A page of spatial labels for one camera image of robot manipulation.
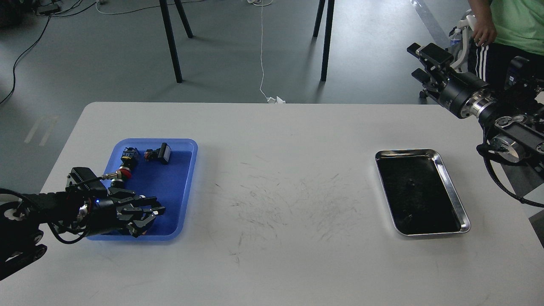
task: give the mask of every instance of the white cable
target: white cable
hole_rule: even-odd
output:
[[[261,4],[261,5],[257,4],[257,3],[260,3],[260,2],[261,2],[261,0],[248,0],[249,4],[253,4],[256,7],[267,7],[267,6],[271,5],[272,2],[274,2],[274,0],[270,0],[270,3],[267,3],[267,4]]]
[[[202,2],[204,0],[193,0],[193,1],[182,1],[181,3],[190,3],[190,2]],[[101,14],[104,14],[104,15],[122,15],[122,14],[128,14],[128,13],[134,13],[136,11],[141,11],[141,10],[146,10],[146,9],[152,9],[152,8],[158,8],[160,7],[160,5],[154,5],[152,7],[146,7],[146,8],[141,8],[141,9],[137,9],[137,10],[132,10],[132,11],[124,11],[124,12],[121,12],[121,13],[105,13],[105,12],[102,12],[99,8],[98,8],[98,2],[96,2],[96,10],[101,13]]]
[[[263,66],[263,37],[264,37],[264,22],[263,22],[263,6],[261,6],[261,70],[263,71],[263,77],[261,78],[261,87],[259,87],[259,90],[267,99],[272,99],[271,97],[267,97],[266,94],[263,92],[263,82],[264,82],[264,66]]]

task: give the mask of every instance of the person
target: person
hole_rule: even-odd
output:
[[[503,90],[510,61],[516,56],[536,65],[544,78],[544,1],[468,0],[477,22],[468,70],[496,90]]]

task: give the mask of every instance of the black pants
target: black pants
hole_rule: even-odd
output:
[[[503,90],[508,65],[516,56],[522,56],[530,61],[530,65],[536,65],[536,78],[544,78],[544,56],[497,43],[486,47],[476,47],[476,44],[471,41],[467,62],[468,71],[489,83],[492,88]]]

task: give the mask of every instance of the black connector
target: black connector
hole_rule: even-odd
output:
[[[166,142],[163,142],[160,145],[160,148],[153,150],[153,149],[147,149],[144,153],[144,159],[146,161],[150,160],[158,160],[162,164],[168,164],[170,161],[170,153],[172,150],[170,149],[170,146]]]

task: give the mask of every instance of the hand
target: hand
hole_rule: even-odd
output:
[[[491,20],[477,20],[472,38],[478,47],[487,46],[497,38],[497,30]]]

